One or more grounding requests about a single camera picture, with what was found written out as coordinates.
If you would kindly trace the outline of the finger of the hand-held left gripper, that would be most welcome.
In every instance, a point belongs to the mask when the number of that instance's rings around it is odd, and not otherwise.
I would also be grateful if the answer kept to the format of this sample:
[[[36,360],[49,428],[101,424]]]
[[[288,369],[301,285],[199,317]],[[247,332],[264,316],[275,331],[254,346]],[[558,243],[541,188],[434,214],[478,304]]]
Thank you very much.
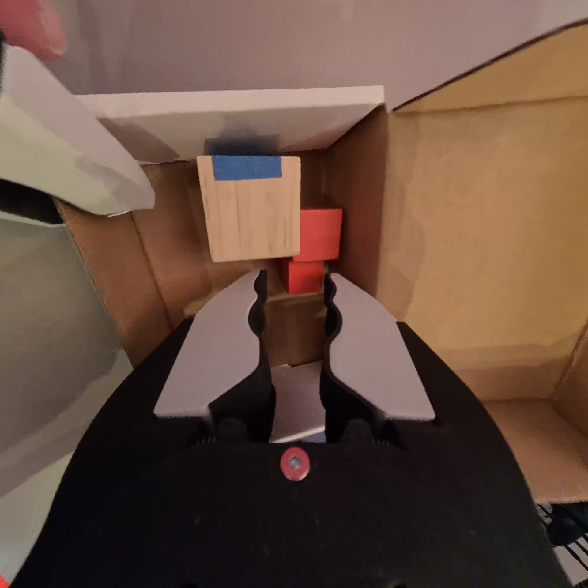
[[[1,179],[94,215],[152,209],[137,160],[26,49],[1,47]]]

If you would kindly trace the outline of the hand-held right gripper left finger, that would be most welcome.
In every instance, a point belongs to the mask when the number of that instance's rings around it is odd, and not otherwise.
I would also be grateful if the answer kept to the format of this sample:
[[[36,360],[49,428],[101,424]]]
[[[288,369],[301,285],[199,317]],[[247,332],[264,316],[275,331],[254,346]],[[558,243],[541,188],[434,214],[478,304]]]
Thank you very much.
[[[195,314],[155,404],[161,419],[197,417],[218,431],[242,423],[249,440],[270,440],[276,408],[263,341],[266,270],[252,270]]]

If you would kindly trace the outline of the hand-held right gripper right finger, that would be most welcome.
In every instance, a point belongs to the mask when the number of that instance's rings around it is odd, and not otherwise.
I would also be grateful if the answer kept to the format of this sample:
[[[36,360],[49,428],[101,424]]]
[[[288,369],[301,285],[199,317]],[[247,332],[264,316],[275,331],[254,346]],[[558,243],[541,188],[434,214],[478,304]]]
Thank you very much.
[[[376,440],[396,422],[432,423],[435,410],[393,314],[339,273],[325,277],[326,345],[320,373],[325,436],[338,442],[360,420]]]

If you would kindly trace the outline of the red wooden cube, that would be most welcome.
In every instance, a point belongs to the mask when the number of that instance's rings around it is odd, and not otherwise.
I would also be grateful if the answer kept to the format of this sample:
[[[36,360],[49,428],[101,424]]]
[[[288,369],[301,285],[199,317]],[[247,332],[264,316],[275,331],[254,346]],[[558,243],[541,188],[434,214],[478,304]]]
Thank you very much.
[[[289,295],[318,293],[323,288],[325,262],[297,262],[290,258],[281,259],[282,280]]]
[[[294,262],[339,259],[343,211],[340,208],[303,208],[300,211],[300,251]]]

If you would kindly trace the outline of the wooden cube with blue tape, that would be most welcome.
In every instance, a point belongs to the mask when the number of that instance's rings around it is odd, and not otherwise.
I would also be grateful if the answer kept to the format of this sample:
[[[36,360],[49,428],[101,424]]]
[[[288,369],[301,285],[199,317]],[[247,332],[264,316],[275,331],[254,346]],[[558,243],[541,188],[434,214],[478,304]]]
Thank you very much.
[[[202,155],[196,164],[213,262],[299,253],[299,157]]]

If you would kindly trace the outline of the white cardboard box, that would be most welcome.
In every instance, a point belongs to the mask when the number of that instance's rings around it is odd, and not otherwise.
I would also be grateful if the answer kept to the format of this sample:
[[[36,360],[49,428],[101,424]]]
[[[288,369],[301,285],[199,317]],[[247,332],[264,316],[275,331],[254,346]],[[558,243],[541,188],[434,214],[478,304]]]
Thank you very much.
[[[81,98],[99,116],[157,124],[143,139],[153,210],[94,215],[53,201],[138,364],[188,312],[266,270],[274,364],[318,359],[317,293],[287,294],[281,260],[213,261],[197,183],[195,106],[156,94]],[[556,29],[390,112],[379,98],[326,127],[317,99],[278,106],[300,204],[343,211],[333,270],[406,322],[488,408],[538,501],[587,500],[587,19]]]

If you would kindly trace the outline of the person's left hand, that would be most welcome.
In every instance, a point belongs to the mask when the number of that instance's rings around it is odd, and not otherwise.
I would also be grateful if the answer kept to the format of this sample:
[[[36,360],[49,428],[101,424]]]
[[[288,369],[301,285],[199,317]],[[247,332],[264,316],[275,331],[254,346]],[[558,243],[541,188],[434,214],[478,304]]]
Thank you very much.
[[[1,32],[6,41],[43,61],[63,57],[65,28],[49,1],[1,1]]]

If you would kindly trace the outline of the black and white patterned object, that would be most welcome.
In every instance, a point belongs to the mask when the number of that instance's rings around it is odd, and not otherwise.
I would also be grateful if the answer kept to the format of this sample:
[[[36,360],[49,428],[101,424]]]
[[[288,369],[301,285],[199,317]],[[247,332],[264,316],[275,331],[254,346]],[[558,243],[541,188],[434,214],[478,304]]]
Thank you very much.
[[[587,502],[536,505],[554,552],[574,587],[587,587]]]

